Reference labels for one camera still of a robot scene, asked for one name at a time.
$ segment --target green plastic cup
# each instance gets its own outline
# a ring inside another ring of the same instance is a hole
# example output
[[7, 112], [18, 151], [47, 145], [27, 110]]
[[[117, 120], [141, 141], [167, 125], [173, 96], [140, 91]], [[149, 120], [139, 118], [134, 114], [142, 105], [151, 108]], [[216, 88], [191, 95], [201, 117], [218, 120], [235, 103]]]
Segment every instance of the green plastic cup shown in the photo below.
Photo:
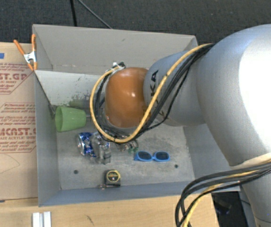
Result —
[[84, 127], [86, 113], [81, 109], [59, 106], [55, 111], [55, 127], [58, 132]]

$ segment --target gray box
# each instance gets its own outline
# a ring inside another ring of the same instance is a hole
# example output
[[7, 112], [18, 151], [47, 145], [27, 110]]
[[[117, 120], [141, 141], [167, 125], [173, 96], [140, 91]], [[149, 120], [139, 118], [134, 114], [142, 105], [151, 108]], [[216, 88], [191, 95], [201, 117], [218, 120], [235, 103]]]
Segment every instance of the gray box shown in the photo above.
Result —
[[[155, 61], [197, 46], [195, 36], [33, 25], [38, 70], [35, 79], [39, 206], [180, 195], [203, 175], [229, 170], [205, 124], [160, 125], [139, 138], [139, 149], [169, 152], [165, 163], [134, 161], [111, 145], [111, 163], [82, 156], [80, 132], [95, 132], [90, 118], [83, 129], [58, 133], [50, 105], [80, 106], [89, 114], [94, 83], [113, 62], [149, 68]], [[97, 188], [104, 172], [121, 174], [119, 188]]]

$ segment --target tape measure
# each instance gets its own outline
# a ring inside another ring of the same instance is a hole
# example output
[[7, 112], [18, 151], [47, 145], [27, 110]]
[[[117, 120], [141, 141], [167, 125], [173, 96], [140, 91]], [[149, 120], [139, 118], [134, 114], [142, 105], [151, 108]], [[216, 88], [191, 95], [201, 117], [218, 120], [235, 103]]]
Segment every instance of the tape measure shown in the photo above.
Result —
[[117, 170], [108, 170], [105, 173], [105, 185], [119, 187], [121, 185], [121, 175]]

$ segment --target dark floor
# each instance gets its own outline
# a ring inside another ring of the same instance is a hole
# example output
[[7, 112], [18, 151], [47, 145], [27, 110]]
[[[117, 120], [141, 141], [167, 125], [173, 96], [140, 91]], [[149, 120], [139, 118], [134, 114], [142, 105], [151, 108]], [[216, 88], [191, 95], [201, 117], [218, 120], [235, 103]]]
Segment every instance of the dark floor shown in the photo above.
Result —
[[[195, 35], [217, 42], [245, 28], [271, 23], [271, 0], [83, 0], [114, 29]], [[105, 25], [76, 0], [78, 26]], [[0, 42], [29, 43], [32, 24], [73, 26], [69, 0], [0, 0]], [[231, 206], [218, 215], [221, 227], [246, 227], [238, 194], [215, 194]]]

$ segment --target blue sunglasses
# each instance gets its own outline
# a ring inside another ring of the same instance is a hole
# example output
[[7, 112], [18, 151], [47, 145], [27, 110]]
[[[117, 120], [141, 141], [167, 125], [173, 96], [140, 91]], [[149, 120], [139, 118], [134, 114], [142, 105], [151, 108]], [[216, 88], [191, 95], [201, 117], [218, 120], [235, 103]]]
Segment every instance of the blue sunglasses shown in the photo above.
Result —
[[152, 156], [149, 152], [147, 151], [139, 151], [137, 152], [135, 158], [135, 161], [158, 161], [158, 162], [165, 162], [165, 161], [170, 161], [170, 156], [166, 151], [157, 151], [154, 153]]

